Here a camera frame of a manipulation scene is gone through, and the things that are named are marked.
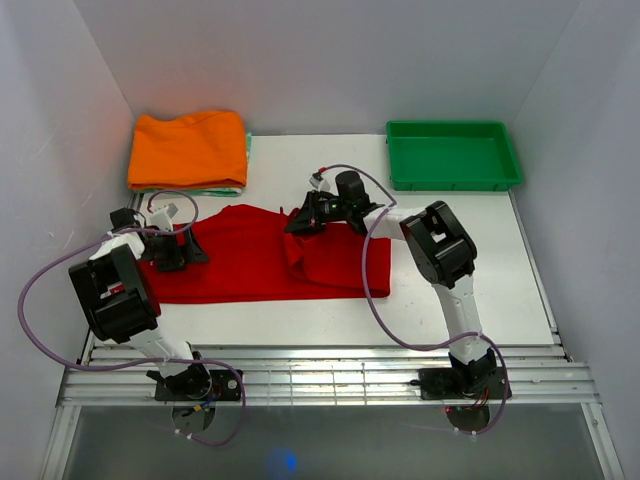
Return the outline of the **red trousers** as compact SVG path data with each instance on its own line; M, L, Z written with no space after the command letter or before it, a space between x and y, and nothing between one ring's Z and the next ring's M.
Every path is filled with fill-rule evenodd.
M192 230L209 256L182 272L141 263L157 299L169 304L385 298L391 293L391 242L366 242L344 223L316 235L284 232L284 211L227 206Z

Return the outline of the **green plastic tray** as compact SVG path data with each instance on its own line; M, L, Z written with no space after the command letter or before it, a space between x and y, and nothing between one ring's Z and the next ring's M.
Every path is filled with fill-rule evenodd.
M522 182L500 121L394 120L386 143L396 191L503 192Z

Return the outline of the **aluminium rail frame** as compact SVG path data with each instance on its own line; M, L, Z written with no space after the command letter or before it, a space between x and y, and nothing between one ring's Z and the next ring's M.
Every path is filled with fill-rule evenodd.
M602 412L595 381L586 363L566 354L548 306L549 345L507 345L497 358L511 383L510 405L576 405L588 430L599 469L607 479L624 476ZM445 351L404 351L400 347L272 348L213 347L211 353L244 371L252 407L442 407L444 401L421 399L409 383L420 368L443 368ZM155 405L150 380L141 369L108 373L95 383L84 373L65 375L41 478L64 476L77 440L83 408Z

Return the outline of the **folded orange trousers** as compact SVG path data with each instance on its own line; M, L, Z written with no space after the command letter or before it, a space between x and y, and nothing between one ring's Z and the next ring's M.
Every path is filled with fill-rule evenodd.
M138 118L127 175L130 189L244 188L247 176L247 136L238 113Z

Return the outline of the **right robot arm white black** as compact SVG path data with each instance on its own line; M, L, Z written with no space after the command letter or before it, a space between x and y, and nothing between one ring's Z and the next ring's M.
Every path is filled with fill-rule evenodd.
M436 201L424 209L402 209L396 200L387 205L371 201L364 186L368 173L339 165L336 193L324 191L321 171L311 178L299 212L285 230L292 234L317 234L330 223L344 222L367 241L374 238L403 240L421 276L434 288L449 338L447 368L419 370L413 385L429 399L508 398L510 387L502 354L482 331L474 298L477 249L450 207Z

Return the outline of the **folded light green garment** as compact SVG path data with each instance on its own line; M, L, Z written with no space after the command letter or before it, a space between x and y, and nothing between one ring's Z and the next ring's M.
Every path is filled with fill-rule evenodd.
M128 169L133 191L162 189L199 195L241 195L248 181L252 134L189 135L153 139L139 135Z

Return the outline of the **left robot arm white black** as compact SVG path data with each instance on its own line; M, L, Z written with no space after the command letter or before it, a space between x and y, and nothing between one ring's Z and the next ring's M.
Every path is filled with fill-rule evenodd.
M191 229L182 240L173 233L176 213L173 204L152 210L146 226L154 235L118 234L88 260L70 267L69 276L98 339L135 348L155 363L152 380L173 395L200 400L210 395L212 376L188 342L170 338L160 326L159 301L139 264L150 260L158 273L173 273L209 262Z

